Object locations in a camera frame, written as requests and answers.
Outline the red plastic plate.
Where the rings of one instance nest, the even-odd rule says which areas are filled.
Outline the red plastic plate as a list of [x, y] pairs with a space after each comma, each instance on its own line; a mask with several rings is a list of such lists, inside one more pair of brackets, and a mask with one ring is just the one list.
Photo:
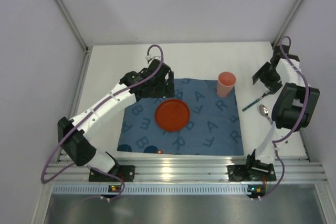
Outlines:
[[170, 99], [157, 107], [154, 117], [158, 127], [167, 132], [176, 132], [188, 124], [190, 110], [183, 101]]

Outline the pink plastic cup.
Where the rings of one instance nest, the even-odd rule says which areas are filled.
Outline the pink plastic cup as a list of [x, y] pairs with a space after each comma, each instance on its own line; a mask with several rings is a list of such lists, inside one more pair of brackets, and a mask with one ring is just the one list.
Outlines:
[[229, 95], [234, 85], [236, 84], [236, 76], [231, 72], [222, 72], [218, 75], [217, 80], [217, 95], [225, 98]]

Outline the blue letter-print cloth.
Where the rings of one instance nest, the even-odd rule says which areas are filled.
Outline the blue letter-print cloth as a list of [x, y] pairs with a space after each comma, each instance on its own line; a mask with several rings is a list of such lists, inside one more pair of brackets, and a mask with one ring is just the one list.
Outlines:
[[167, 132], [155, 120], [163, 98], [142, 99], [124, 111], [117, 150], [121, 152], [241, 156], [244, 153], [235, 91], [225, 98], [215, 80], [175, 79], [175, 98], [190, 118], [179, 131]]

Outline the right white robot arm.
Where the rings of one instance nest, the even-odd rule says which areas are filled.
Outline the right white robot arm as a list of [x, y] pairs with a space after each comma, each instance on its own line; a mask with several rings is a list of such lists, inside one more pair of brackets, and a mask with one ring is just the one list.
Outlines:
[[271, 109], [271, 128], [264, 141], [247, 156], [250, 174], [270, 175], [276, 155], [286, 140], [307, 127], [317, 105], [320, 91], [308, 85], [300, 60], [289, 53], [289, 46], [276, 46], [273, 56], [252, 77], [264, 84], [268, 95], [278, 95]]

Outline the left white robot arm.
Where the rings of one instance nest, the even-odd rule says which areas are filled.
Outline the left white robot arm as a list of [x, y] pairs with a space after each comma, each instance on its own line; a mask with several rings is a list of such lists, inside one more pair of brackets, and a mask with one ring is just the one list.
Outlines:
[[118, 162], [108, 152], [97, 150], [90, 141], [102, 127], [125, 108], [145, 98], [174, 97], [174, 73], [154, 59], [140, 72], [126, 73], [114, 88], [92, 107], [58, 121], [58, 141], [76, 166], [88, 166], [116, 174]]

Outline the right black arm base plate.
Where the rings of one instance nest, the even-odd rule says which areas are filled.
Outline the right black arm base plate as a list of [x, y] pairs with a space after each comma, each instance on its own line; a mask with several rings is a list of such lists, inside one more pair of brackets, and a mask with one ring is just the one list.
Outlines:
[[264, 178], [267, 182], [276, 181], [276, 174], [272, 164], [247, 167], [247, 165], [227, 166], [230, 182], [261, 182]]

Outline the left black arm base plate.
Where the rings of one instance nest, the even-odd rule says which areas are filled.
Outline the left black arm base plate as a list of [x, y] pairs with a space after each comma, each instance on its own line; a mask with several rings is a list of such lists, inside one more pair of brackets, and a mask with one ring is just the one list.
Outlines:
[[[135, 166], [121, 165], [109, 171], [108, 174], [121, 179], [123, 182], [133, 182], [134, 176], [135, 176]], [[112, 178], [110, 176], [102, 174], [94, 169], [90, 170], [89, 181], [90, 182], [118, 182], [116, 178]]]

